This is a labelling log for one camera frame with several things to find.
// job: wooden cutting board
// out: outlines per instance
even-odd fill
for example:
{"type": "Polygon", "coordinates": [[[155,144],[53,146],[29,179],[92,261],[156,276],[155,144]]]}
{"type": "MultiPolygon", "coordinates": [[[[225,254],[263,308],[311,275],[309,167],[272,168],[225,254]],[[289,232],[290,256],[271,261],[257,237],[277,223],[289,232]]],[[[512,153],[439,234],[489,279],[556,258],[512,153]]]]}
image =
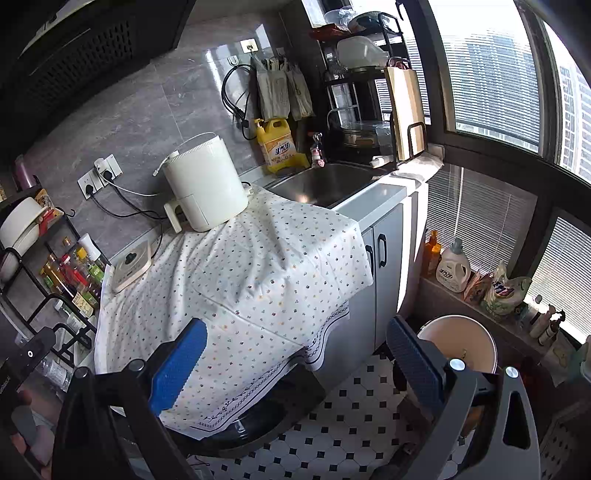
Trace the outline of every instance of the wooden cutting board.
{"type": "MultiPolygon", "coordinates": [[[[425,122],[417,72],[397,67],[386,67],[384,73],[392,102],[398,159],[400,161],[407,160],[411,157],[408,145],[408,126],[417,122],[425,122]]],[[[411,130],[411,141],[415,155],[425,150],[426,139],[423,137],[421,127],[414,127],[411,130]]]]}

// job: white air fryer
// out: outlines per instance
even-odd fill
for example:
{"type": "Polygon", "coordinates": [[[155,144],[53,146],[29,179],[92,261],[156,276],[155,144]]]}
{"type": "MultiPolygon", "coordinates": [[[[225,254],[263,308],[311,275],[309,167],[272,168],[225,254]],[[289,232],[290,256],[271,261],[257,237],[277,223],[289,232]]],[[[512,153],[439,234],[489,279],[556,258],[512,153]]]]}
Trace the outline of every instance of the white air fryer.
{"type": "Polygon", "coordinates": [[[213,132],[196,135],[181,144],[164,161],[163,169],[176,196],[164,209],[177,233],[181,231],[175,213],[177,206],[193,229],[206,232],[248,205],[226,144],[213,132]]]}

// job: metal bolt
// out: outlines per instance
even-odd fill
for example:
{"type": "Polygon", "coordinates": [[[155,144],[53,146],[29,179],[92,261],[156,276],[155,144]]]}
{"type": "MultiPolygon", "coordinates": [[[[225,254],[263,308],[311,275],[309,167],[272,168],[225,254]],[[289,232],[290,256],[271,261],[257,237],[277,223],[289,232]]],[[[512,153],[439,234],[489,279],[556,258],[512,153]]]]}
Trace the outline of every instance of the metal bolt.
{"type": "Polygon", "coordinates": [[[74,372],[76,378],[84,378],[86,375],[88,375],[88,369],[86,367],[78,367],[74,372]]]}
{"type": "Polygon", "coordinates": [[[462,362],[459,358],[452,358],[449,361],[449,366],[452,367],[454,370],[461,372],[466,368],[466,364],[462,362]]]}
{"type": "Polygon", "coordinates": [[[129,368],[132,372],[141,372],[144,369],[145,362],[141,358],[136,358],[129,362],[127,368],[129,368]]]}
{"type": "Polygon", "coordinates": [[[515,367],[507,367],[507,368],[505,368],[505,372],[511,378],[517,378],[519,376],[519,372],[517,371],[517,369],[515,367]]]}

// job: laundry detergent bottle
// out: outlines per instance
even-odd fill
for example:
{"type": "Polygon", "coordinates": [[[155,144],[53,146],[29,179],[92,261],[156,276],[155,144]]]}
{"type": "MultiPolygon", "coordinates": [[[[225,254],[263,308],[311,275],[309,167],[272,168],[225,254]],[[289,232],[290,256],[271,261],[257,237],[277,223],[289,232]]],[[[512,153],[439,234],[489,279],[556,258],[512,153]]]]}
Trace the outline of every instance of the laundry detergent bottle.
{"type": "Polygon", "coordinates": [[[462,250],[462,239],[456,238],[449,248],[441,254],[437,266],[436,279],[444,287],[460,293],[464,291],[470,280],[470,262],[462,250]]]}

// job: cabinet door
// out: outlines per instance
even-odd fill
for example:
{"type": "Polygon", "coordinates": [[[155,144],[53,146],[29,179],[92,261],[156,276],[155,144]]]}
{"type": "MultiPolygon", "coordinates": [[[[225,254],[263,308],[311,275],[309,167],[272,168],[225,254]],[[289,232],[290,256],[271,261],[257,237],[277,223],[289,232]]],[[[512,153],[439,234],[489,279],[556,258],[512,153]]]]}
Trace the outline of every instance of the cabinet door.
{"type": "Polygon", "coordinates": [[[404,210],[404,202],[401,202],[373,227],[376,265],[374,348],[385,342],[388,322],[398,311],[404,210]]]}
{"type": "MultiPolygon", "coordinates": [[[[368,260],[375,273],[375,249],[372,229],[363,234],[368,260]]],[[[374,283],[357,292],[349,300],[349,320],[341,322],[330,332],[324,350],[322,367],[314,372],[328,393],[347,378],[374,352],[375,338],[375,277],[374,283]]]]}
{"type": "Polygon", "coordinates": [[[398,314],[408,318],[414,308],[414,301],[417,297],[418,281],[421,275],[423,264],[423,247],[425,242],[425,227],[427,223],[427,206],[429,198],[429,185],[422,184],[411,196],[411,219],[405,226],[410,224],[410,238],[408,253],[402,249],[402,270],[401,285],[406,277],[406,291],[399,296],[401,302],[398,305],[398,314]]]}

